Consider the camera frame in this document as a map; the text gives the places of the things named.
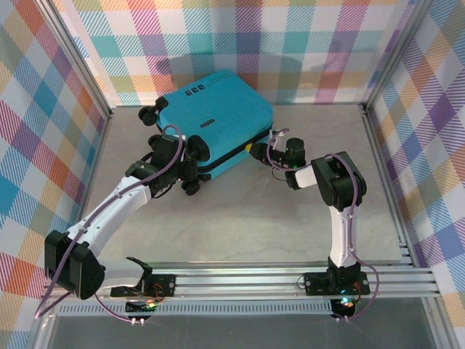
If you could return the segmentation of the blue hard-shell suitcase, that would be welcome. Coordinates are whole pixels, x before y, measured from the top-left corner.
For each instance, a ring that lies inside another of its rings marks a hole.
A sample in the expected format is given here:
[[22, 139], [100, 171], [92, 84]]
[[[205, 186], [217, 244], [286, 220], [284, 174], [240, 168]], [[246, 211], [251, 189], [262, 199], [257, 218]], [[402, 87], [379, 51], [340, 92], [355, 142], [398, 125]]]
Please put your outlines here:
[[187, 195], [247, 157], [245, 147], [269, 136], [272, 106], [244, 80], [220, 70], [156, 99], [138, 117], [169, 135], [182, 135], [198, 152], [197, 181], [181, 181]]

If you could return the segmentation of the black controller board with LEDs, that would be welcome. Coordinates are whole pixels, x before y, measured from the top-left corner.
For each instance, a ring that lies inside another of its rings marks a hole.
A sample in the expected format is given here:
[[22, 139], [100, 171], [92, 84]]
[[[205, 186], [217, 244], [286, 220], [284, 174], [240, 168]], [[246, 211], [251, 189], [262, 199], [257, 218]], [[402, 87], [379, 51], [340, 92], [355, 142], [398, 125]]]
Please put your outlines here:
[[356, 311], [357, 300], [348, 296], [331, 300], [331, 317], [339, 320], [347, 320], [352, 317]]
[[159, 305], [158, 301], [126, 301], [124, 306], [124, 315], [127, 317], [132, 326], [140, 324], [142, 326], [148, 323], [148, 320], [152, 317], [152, 314], [157, 311]]

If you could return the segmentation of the aluminium side rail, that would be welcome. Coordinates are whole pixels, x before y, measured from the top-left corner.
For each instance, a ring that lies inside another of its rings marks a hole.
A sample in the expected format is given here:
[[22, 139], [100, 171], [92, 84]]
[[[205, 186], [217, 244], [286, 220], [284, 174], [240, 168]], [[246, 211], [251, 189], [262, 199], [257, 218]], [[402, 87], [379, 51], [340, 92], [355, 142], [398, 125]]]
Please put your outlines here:
[[399, 204], [396, 200], [395, 191], [392, 185], [392, 181], [389, 177], [387, 165], [384, 160], [383, 153], [381, 152], [381, 145], [376, 136], [375, 128], [373, 125], [373, 118], [370, 110], [366, 104], [359, 105], [363, 125], [365, 132], [368, 136], [371, 151], [374, 155], [377, 171], [381, 179], [384, 196], [387, 200], [387, 206], [389, 207], [389, 213], [393, 220], [397, 237], [400, 243], [400, 249], [403, 256], [403, 260], [407, 262], [399, 262], [399, 265], [410, 266], [411, 268], [418, 267], [418, 260], [416, 253], [412, 248], [410, 236], [408, 235], [404, 219], [401, 215]]
[[67, 228], [78, 223], [86, 214], [87, 207], [89, 205], [90, 196], [92, 194], [92, 186], [94, 184], [94, 178], [96, 176], [99, 161], [102, 157], [102, 152], [105, 147], [105, 142], [108, 138], [108, 132], [111, 127], [112, 120], [115, 116], [115, 110], [111, 110], [109, 116], [104, 118], [102, 124], [102, 130], [100, 136], [97, 136], [94, 139], [94, 142], [91, 146], [91, 162], [90, 164], [86, 165], [86, 169], [84, 170], [83, 177], [81, 178], [81, 182], [83, 183], [83, 187], [78, 189], [78, 198], [80, 199], [78, 206], [76, 209], [73, 209], [70, 215], [70, 221], [68, 222]]

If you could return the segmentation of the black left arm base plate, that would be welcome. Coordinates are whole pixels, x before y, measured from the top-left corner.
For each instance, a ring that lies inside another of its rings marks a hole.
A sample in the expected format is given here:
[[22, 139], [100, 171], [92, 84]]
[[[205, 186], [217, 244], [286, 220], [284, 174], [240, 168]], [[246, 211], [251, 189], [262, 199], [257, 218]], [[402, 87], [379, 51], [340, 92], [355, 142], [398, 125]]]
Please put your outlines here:
[[176, 288], [174, 274], [150, 274], [136, 286], [118, 286], [110, 290], [111, 297], [173, 297]]

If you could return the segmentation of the aluminium frame post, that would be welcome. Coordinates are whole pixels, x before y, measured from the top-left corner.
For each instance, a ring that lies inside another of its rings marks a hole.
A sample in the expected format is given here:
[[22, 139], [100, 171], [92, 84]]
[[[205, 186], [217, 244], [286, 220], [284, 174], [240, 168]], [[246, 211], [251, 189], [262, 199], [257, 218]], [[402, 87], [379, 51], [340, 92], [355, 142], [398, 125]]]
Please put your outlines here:
[[80, 50], [73, 40], [70, 31], [66, 28], [65, 22], [54, 5], [53, 0], [35, 0], [35, 2], [41, 13], [45, 16], [46, 23], [50, 26], [65, 56], [70, 61], [71, 66], [76, 70], [78, 77], [97, 105], [99, 112], [105, 116], [107, 120], [111, 119], [113, 112], [110, 104], [107, 102], [91, 70], [85, 63]]
[[369, 114], [369, 110], [373, 109], [377, 100], [381, 97], [388, 80], [395, 72], [397, 65], [403, 58], [433, 3], [434, 0], [415, 0], [410, 13], [406, 16], [402, 15], [399, 19], [398, 24], [403, 24], [403, 26], [399, 30], [396, 30], [398, 31], [396, 39], [389, 40], [387, 45], [388, 51], [381, 60], [379, 72], [373, 75], [375, 79], [368, 90], [369, 94], [360, 104], [365, 114]]

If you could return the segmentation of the aluminium mounting rail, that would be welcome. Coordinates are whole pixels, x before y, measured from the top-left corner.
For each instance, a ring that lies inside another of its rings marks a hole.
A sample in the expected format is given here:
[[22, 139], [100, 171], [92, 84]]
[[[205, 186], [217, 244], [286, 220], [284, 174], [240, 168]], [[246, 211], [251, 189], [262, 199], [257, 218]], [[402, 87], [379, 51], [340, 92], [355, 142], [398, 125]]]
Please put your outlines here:
[[[356, 300], [375, 298], [437, 297], [440, 294], [433, 273], [428, 268], [411, 268], [399, 264], [364, 267], [371, 293], [368, 295], [307, 296], [305, 273], [325, 273], [321, 263], [297, 262], [152, 262], [151, 274], [174, 274], [176, 288], [173, 300], [287, 300], [292, 297], [337, 299], [348, 296]], [[110, 297], [112, 288], [100, 289], [95, 295]], [[52, 297], [67, 292], [52, 287]]]

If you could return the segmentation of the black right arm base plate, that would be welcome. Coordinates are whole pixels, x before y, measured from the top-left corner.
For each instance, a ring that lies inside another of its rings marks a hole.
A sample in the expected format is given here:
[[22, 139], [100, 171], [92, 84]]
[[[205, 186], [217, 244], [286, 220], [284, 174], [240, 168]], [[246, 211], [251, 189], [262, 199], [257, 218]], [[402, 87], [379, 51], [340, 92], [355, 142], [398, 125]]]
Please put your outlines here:
[[333, 273], [305, 273], [304, 289], [307, 296], [368, 295], [371, 293], [368, 277], [361, 272], [355, 280], [337, 281]]

